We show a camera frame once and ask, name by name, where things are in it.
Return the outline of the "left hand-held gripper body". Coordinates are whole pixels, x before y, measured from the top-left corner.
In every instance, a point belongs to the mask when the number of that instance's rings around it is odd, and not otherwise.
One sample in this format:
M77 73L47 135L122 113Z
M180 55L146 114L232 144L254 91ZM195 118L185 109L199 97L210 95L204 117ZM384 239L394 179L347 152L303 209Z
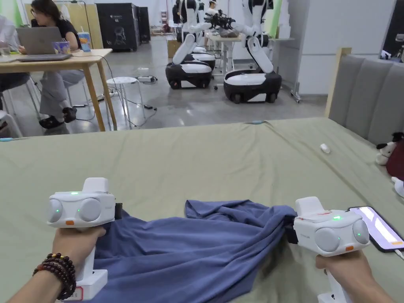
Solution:
M122 217L122 204L116 202L105 178L87 178L81 191L55 192L49 197L47 225L53 228L88 228L114 222ZM88 301L107 284L108 271L94 269L95 250L85 259L77 274L77 288L68 301Z

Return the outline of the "person's right hand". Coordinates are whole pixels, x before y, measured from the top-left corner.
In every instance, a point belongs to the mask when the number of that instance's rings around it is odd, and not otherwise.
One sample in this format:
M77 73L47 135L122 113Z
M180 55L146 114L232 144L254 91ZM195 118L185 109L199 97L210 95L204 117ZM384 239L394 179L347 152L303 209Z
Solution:
M362 251L332 257L317 255L316 267L328 270L335 280L351 294L377 286L368 260Z

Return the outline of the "person's left hand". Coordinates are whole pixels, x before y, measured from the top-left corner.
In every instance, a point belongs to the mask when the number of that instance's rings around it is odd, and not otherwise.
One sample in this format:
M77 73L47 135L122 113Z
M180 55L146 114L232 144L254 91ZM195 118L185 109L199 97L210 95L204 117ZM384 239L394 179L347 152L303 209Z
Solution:
M95 248L98 238L104 236L105 233L102 226L91 227L82 232L74 228L57 229L51 252L69 257L75 269L79 270Z

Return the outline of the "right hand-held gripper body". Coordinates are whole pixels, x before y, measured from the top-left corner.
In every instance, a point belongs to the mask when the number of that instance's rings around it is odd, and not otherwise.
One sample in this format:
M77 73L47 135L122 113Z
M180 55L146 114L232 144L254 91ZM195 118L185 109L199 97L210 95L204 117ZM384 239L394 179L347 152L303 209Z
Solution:
M314 196L296 200L295 210L296 217L285 218L290 244L324 257L360 251L370 245L367 225L353 211L325 210Z

